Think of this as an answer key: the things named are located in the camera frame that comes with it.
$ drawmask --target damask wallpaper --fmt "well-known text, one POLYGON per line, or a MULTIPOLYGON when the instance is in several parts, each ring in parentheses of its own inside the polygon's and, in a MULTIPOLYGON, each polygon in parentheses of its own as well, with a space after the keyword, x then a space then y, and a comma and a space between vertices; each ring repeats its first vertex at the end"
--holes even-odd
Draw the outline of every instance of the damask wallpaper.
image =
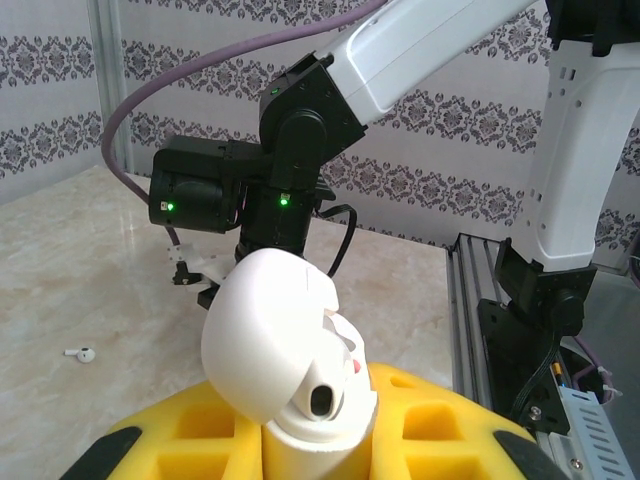
POLYGON ((8 0, 0 13, 0 204, 100 160, 86 2, 8 0))
MULTIPOLYGON (((119 0, 129 90, 195 56, 353 8, 362 0, 119 0)), ((324 168, 363 228, 436 245, 501 239, 523 196, 542 124, 549 16, 535 3, 409 92, 324 168)), ((151 171, 166 135, 257 140, 258 96, 333 34, 245 55, 176 82, 131 117, 128 168, 151 171)), ((640 228, 640 119, 600 217, 596 261, 623 265, 640 228)))

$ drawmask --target marble tabletop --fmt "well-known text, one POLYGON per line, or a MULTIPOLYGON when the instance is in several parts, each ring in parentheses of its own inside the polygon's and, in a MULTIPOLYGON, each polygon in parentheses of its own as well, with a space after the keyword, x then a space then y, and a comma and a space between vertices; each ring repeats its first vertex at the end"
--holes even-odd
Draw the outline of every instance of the marble tabletop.
MULTIPOLYGON (((314 220, 309 261, 327 269, 344 229, 314 220)), ((237 242, 179 233, 203 255, 237 242)), ((59 478, 111 425, 204 379, 205 311, 171 283, 168 246, 99 167, 0 207, 0 478, 59 478), (62 355, 83 346, 90 364, 62 355)), ((444 250, 358 230, 334 280, 369 361, 451 387, 444 250)))

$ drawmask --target screw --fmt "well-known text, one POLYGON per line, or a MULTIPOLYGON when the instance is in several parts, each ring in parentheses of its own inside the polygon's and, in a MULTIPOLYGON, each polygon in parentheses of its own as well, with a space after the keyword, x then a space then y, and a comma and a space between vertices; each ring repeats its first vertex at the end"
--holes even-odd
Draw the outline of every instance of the screw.
POLYGON ((582 465, 582 462, 577 458, 572 458, 571 462, 569 463, 571 463, 571 466, 576 470, 582 470, 584 468, 584 465, 582 465))
POLYGON ((529 410, 529 418, 534 422, 539 421, 542 418, 542 410, 540 410, 540 407, 536 407, 535 405, 531 407, 529 410))

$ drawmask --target black rubber edge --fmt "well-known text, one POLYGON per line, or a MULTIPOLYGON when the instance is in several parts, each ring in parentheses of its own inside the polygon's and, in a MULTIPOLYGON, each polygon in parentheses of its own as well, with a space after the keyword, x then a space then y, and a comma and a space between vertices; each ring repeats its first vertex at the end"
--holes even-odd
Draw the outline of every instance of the black rubber edge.
POLYGON ((142 435, 138 427, 126 427, 98 439, 60 480, 107 480, 142 435))
POLYGON ((504 430, 493 436, 527 480, 569 480, 534 442, 504 430))

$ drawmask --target yellow foam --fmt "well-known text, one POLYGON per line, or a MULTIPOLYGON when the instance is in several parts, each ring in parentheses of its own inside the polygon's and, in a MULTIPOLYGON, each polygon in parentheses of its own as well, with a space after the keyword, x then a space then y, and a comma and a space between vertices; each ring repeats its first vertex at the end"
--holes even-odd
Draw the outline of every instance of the yellow foam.
MULTIPOLYGON (((493 438, 508 420, 393 367, 369 366, 379 395, 370 480, 522 479, 493 438)), ((110 480, 262 479, 260 426, 234 412, 208 382, 115 425, 142 435, 110 480)))

